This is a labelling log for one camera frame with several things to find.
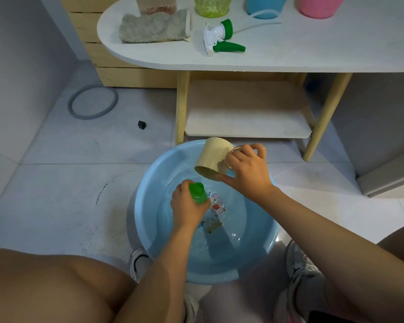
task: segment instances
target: lower shelf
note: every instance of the lower shelf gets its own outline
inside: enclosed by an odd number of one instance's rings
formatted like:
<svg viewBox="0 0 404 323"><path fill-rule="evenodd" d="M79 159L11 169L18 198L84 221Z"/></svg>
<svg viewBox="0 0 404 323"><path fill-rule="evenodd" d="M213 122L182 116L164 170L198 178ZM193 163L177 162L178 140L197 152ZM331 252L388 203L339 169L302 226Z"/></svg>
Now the lower shelf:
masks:
<svg viewBox="0 0 404 323"><path fill-rule="evenodd" d="M287 81L192 81L189 136L307 138L313 123L302 88Z"/></svg>

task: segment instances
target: wooden table leg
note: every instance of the wooden table leg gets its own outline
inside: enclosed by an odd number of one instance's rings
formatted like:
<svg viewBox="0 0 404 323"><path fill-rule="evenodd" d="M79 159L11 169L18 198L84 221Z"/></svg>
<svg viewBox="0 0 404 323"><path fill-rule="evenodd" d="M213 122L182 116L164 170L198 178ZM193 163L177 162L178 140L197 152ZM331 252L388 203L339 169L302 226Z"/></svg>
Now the wooden table leg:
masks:
<svg viewBox="0 0 404 323"><path fill-rule="evenodd" d="M177 81L177 116L175 119L176 136L175 145L184 141L184 129L186 128L187 94L190 84L190 71L180 71Z"/></svg>
<svg viewBox="0 0 404 323"><path fill-rule="evenodd" d="M319 144L319 141L322 138L335 109L337 108L339 100L343 96L345 88L350 81L351 75L351 73L339 73L335 77L331 90L326 97L325 105L323 106L320 118L313 130L304 155L302 156L305 161L311 160L311 157L313 156L313 153L316 150L316 147Z"/></svg>

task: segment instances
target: gray towel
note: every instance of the gray towel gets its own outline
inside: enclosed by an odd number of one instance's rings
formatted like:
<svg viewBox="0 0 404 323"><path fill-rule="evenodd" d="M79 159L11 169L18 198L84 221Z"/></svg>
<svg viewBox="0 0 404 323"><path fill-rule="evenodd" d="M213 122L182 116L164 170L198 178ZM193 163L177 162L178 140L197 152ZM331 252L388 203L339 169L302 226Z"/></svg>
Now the gray towel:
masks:
<svg viewBox="0 0 404 323"><path fill-rule="evenodd" d="M156 12L136 17L126 14L120 26L123 43L179 41L190 37L190 12L187 9L173 15Z"/></svg>

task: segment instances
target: pink plastic cup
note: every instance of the pink plastic cup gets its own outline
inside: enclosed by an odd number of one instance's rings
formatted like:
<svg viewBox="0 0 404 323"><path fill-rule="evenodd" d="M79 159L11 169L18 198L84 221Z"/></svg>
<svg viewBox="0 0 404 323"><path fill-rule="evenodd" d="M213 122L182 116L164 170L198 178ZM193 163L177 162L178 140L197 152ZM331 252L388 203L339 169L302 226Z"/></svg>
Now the pink plastic cup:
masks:
<svg viewBox="0 0 404 323"><path fill-rule="evenodd" d="M325 19L332 17L344 0L299 0L298 10L307 17Z"/></svg>

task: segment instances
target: green bottle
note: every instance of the green bottle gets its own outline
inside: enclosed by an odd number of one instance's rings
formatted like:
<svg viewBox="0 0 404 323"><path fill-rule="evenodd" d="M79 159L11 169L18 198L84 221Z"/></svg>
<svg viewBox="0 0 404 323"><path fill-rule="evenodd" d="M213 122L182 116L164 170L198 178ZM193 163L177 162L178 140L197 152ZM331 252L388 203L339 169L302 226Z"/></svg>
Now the green bottle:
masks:
<svg viewBox="0 0 404 323"><path fill-rule="evenodd" d="M206 195L205 189L202 183L191 183L189 184L190 195L197 204L203 204L206 202L208 196Z"/></svg>

